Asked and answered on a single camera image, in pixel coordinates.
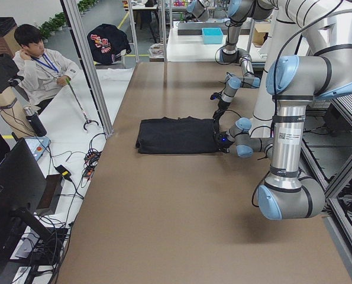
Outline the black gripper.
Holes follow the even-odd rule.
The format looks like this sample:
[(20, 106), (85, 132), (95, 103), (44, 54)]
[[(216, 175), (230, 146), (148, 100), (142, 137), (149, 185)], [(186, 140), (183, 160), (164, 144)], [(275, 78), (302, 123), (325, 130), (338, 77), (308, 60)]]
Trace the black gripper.
[(234, 144), (233, 141), (230, 140), (230, 135), (223, 131), (220, 133), (216, 133), (214, 140), (215, 144), (218, 147), (218, 150), (222, 153), (229, 153), (230, 152), (230, 147)]
[(219, 120), (224, 115), (225, 111), (228, 109), (232, 103), (232, 97), (226, 95), (225, 93), (214, 92), (210, 96), (210, 100), (218, 100), (218, 109), (213, 114), (213, 126), (219, 127)]

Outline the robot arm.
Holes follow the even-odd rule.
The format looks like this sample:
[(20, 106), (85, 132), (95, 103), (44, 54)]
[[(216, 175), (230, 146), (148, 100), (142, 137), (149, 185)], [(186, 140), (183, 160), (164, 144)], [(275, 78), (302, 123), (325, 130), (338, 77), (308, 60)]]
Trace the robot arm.
[(219, 99), (218, 109), (214, 112), (214, 127), (219, 127), (219, 119), (228, 109), (232, 102), (236, 91), (243, 83), (244, 87), (249, 87), (248, 80), (251, 83), (257, 82), (259, 79), (253, 74), (251, 64), (251, 56), (244, 49), (237, 48), (238, 38), (241, 27), (247, 18), (261, 21), (269, 17), (275, 6), (266, 1), (231, 1), (228, 7), (228, 17), (230, 23), (228, 25), (228, 33), (225, 45), (220, 51), (219, 60), (224, 63), (238, 63), (243, 72), (243, 77), (229, 76), (226, 78), (225, 88), (220, 93), (214, 93), (210, 99)]
[(348, 1), (231, 1), (230, 24), (221, 60), (241, 65), (237, 48), (248, 18), (263, 20), (273, 10), (273, 32), (252, 118), (227, 131), (215, 129), (218, 149), (235, 145), (240, 157), (262, 151), (271, 160), (257, 187), (257, 203), (270, 220), (310, 218), (324, 205), (322, 187), (299, 167), (305, 111), (312, 101), (352, 93), (352, 3)]

